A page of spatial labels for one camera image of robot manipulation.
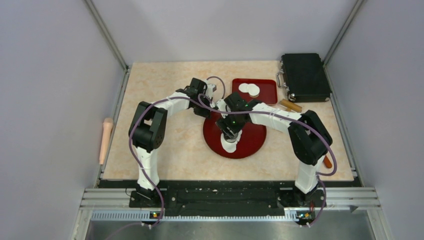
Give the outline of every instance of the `metal floor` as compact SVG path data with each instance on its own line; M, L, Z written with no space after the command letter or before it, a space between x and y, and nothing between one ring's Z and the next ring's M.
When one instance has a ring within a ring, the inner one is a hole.
M126 221L91 221L85 240L104 240ZM312 228L293 222L162 222L131 226L112 240L374 240L366 211L325 211Z

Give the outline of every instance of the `cable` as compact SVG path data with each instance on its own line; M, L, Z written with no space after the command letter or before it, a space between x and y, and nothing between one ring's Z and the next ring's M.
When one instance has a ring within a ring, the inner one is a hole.
M206 80L209 80L209 79L218 79L219 81L221 81L222 87L224 88L224 92L222 94L221 99L224 99L224 97L225 97L225 90L226 90L225 89L225 83L224 83L224 81L219 76L210 76L210 77L206 78Z
M301 122L299 120L295 120L295 119L292 119L292 118L289 118L289 117L286 117L286 116L282 116L282 115L279 115L279 114L273 114L273 113L267 112L267 111L220 111L220 110L213 109L213 108L207 106L206 104L204 104L201 101L201 97L204 97L204 98L208 99L209 102L211 101L208 98L208 96L206 96L205 94L199 94L198 97L197 97L199 103L196 102L196 104L197 105L201 105L203 108L208 109L208 110L210 110L212 112L215 112L215 113L219 113L219 114L235 114L235 115L237 115L237 114L265 114L265 115L271 115L272 114L275 117L278 117L280 119L287 120L287 121L293 122L295 124L299 124L302 127L305 127L306 129L310 130L313 134L315 134L319 138L319 140L321 140L321 142L324 144L325 148L328 150L328 152L330 153L330 156L331 156L331 158L333 160L333 165L334 166L333 166L332 172L330 172L330 173L317 172L317 174L318 175L321 175L321 176L332 176L332 175L334 175L337 172L336 156L334 156L334 153L331 150L330 145L327 143L327 141L324 139L324 137L317 130L315 130L313 127L307 125L306 123L303 123L303 122Z
M327 201L327 191L326 191L326 186L324 185L324 182L320 179L319 175L316 175L316 179L318 179L319 184L322 186L322 191L324 192L324 200L322 200L322 205L321 208L319 209L318 214L316 215L315 219L311 222L311 223L307 223L307 225L309 227L312 227L313 225L315 225L315 223L317 223L318 219L321 216L321 213L324 210L324 207L326 206L326 201Z
M128 196L128 197L130 197L131 198L131 195L129 195L128 193L127 193L127 187L125 188L125 194Z
M124 229L126 229L126 228L129 228L129 227L135 226L135 225L143 226L143 223L133 222L133 223L129 223L129 224L125 225L125 226L122 226L122 227L118 228L118 230L116 230L116 231L112 232L112 233L111 233L109 236L107 236L104 240L109 240L109 239L111 239L113 236L115 236L116 234L118 234L120 231L122 231L122 230L124 230Z
M149 112L149 110L150 109L152 109L152 107L153 106L155 106L155 105L157 105L157 104L160 104L160 103L164 103L164 102L166 102L166 101L169 101L169 100L173 100L173 99L185 99L185 100L189 100L190 102L192 102L192 103L194 103L194 104L196 104L196 105L198 105L199 107L202 107L202 108L205 108L205 109L208 109L208 110L210 110L210 111L212 111L212 112L215 112L215 113L219 113L219 114L229 114L229 115L240 115L240 114L265 114L265 115L270 115L271 113L270 112L266 112L266 111L220 111L220 110L216 110L216 109L213 109L213 108L211 108L211 107L209 107L209 106L207 106L206 104L204 104L202 101L201 101L201 97L204 97L204 98L206 98L208 101L211 101L206 95L204 95L204 94L199 94L199 96L198 96L198 101L199 101L199 103L198 102L196 102L196 101L194 101L194 100L192 100L192 99L190 99L190 98L188 98L188 97L184 97L184 96L174 96L174 97L169 97L169 98L165 98L165 99L161 99L161 100L158 100L158 101L156 101L156 102L154 102L154 103L152 103L151 105L149 105L146 109L145 109L145 111L140 115L140 117L138 118L138 120L137 120L137 122L135 122L135 124L134 124L134 127L132 128L132 130L131 130L131 132L130 132L130 134L129 134L129 140L128 140L128 145L129 145L129 150L131 151L131 154L132 154L132 156L135 158L135 160L137 161L137 163L138 163L138 165L140 166L140 168L141 168L141 171L142 171L142 173L143 173L143 175L144 175L144 177L147 179L147 181L150 183L150 184L152 184L153 185L153 187L154 187L154 189L157 191L157 193L159 194L159 198L160 198L160 214L159 214L159 216L158 216L158 218L157 218L157 221L156 222L154 222L152 225L150 225L150 228L153 228L153 227L155 227L156 225L158 225L159 224L159 221L162 219L162 217L163 217L163 214L164 214L164 208L165 208L165 201L164 201L164 196L162 195L162 193L161 193L161 190L158 188L158 186L150 179L150 177L147 175L147 173L146 173L146 171L144 170L144 167L143 167L143 164L142 164L142 162L139 160L139 158L137 157L137 155L135 154L135 152L134 152L134 150L133 150L133 148L132 148L132 144L133 144L133 141L132 141L132 139L133 139L133 135L134 135L134 132L136 131L136 128L137 128L137 126L140 124L140 122L142 121L142 119L144 118L144 116L146 115L146 113L147 112ZM331 155L331 158L332 158L332 160L333 160L333 171L332 172L330 172L330 173L322 173L322 172L317 172L317 175L322 175L322 176L332 176L332 175L334 175L335 173L336 173L336 171L337 171L337 162L336 162L336 157L334 156L334 153L333 153L333 151L331 150L331 148L330 148L330 146L329 146L329 144L327 143L327 141L324 139L324 137L319 133L319 132L317 132L314 128L312 128L311 126L309 126L309 125L307 125L307 124L305 124L305 123L303 123L303 122L301 122L301 121L299 121L299 120L295 120L295 119L291 119L291 118L289 118L289 117L285 117L285 116L282 116L282 115L279 115L279 114L274 114L274 116L275 117L278 117L278 118L280 118L280 119L283 119L283 120L287 120L287 121L290 121L290 122L293 122L293 123L296 123L296 124L299 124L299 125L301 125L301 126L303 126L303 127L305 127L306 129L308 129L308 130L310 130L312 133L314 133L321 141L322 141L322 143L324 144L324 146L327 148L327 150L328 150L328 152L330 153L330 155ZM319 178L319 176L317 176L317 178L318 178L318 181L322 184L322 186L324 187L324 183L320 180L320 178ZM324 205L325 205L325 201L326 201L326 196L325 196L325 189L324 189L324 203L323 203L323 205L322 205L322 207L321 207L321 209L319 210L319 213L318 213L318 215L317 215L317 217L314 219L314 221L312 222L312 223L314 223L315 222L315 220L321 215L321 212L323 211L323 208L324 208ZM130 226L134 226L134 225L138 225L139 223L130 223L130 224L128 224L128 225L125 225L125 226L123 226L123 227L121 227L121 228L119 228L118 230L116 230L115 232L113 232L110 236L108 236L106 239L108 240L108 239L110 239L110 237L112 237L112 236L114 236L114 235L116 235L118 232L120 232L120 231L122 231L123 229L125 229L125 228L127 228L127 227L130 227Z

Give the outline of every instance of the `white cookie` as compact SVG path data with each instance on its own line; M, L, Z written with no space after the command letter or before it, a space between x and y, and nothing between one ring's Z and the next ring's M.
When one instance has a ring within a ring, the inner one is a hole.
M238 85L238 90L242 93L248 93L249 92L248 87L249 87L249 84L242 83L242 84Z
M254 83L251 83L247 86L247 91L251 97L256 97L259 95L261 89Z

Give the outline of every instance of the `metal frame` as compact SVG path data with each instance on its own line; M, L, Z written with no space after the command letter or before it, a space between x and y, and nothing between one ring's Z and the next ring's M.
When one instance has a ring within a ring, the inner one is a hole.
M104 40L106 41L107 45L112 51L113 56L116 58L121 68L124 71L126 71L128 69L128 64L125 62L124 57L119 51L117 44L112 38L111 33L106 27L106 24L103 21L102 17L100 16L99 12L97 11L97 8L94 5L93 1L92 0L82 0L82 1L85 3L87 10L90 12L91 16L93 17L93 20L95 24L97 25L98 30L100 31L101 35L104 37Z
M150 218L158 208L129 208L130 197L125 188L88 188L85 190L75 223L72 240L84 240L90 220L94 221L156 221ZM373 187L327 187L327 207L325 211L366 211L376 240L392 240L393 237L383 216L380 201ZM297 211L307 211L304 207L285 207L285 216L261 217L204 217L177 216L163 217L166 222L287 222L296 221Z
M116 105L113 114L113 120L116 123L118 120L119 112L121 110L122 101L124 98L125 89L127 87L128 79L130 76L131 68L125 62L122 54L120 53L115 41L113 40L106 24L102 17L97 11L92 0L83 0L87 9L93 17L98 29L104 37L107 45L115 56L116 60L125 71L124 78L122 80L121 89L116 100ZM341 40L345 36L349 29L352 21L357 16L360 8L364 5L366 0L357 0L348 18L344 22L340 32L332 43L325 59L323 61L324 67L330 62L335 50L339 46ZM330 86L332 88L332 82L327 74ZM331 103L334 108L334 113L337 119L337 123L340 127L341 136L343 139L344 146L348 155L350 165L354 177L358 177L356 173L357 166L355 165L355 153L350 145L349 133L344 124L343 116L339 110L337 96L333 93ZM112 131L111 139L109 142L109 148L112 143L115 128ZM157 208L129 208L130 197L127 195L127 191L133 191L134 189L125 188L96 188L98 180L103 174L107 161L101 166L97 181L94 188L87 188L81 200L80 208L78 211L77 219L75 221L74 230L72 233L73 240L84 240L88 232L90 220L96 221L155 221L150 219L148 214L150 211L158 211ZM373 187L327 187L327 207L325 211L367 211L370 224L376 240L391 240L393 239L386 219L383 215L380 201L377 193ZM165 216L163 221L295 221L296 211L307 211L308 209L302 207L287 207L284 208L285 216L263 216L263 217L201 217L201 216L190 216L190 217L169 217Z
M349 16L347 17L346 21L344 21L343 26L341 27L340 31L338 32L337 36L334 39L334 42L332 43L330 49L325 55L325 58L323 61L324 66L326 66L330 62L334 52L336 51L337 47L339 46L340 42L342 41L349 27L351 26L351 23L354 21L359 10L361 9L361 7L364 5L366 1L367 0L356 0L356 3L353 6L352 10L350 11Z

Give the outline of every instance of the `wooden stick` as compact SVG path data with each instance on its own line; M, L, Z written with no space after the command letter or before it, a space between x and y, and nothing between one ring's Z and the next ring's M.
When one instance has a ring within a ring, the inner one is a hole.
M111 139L112 128L114 127L114 120L110 117L104 119L103 122L103 136L101 137L100 157L98 158L100 165L105 162L106 153L108 152L109 140Z
M302 107L289 101L286 99L283 99L279 102L279 104L283 105L286 108L292 109L295 112L301 113L302 112Z
M327 157L327 155L325 155L324 157L324 165L328 168L331 169L333 167L332 162L330 161L330 159Z

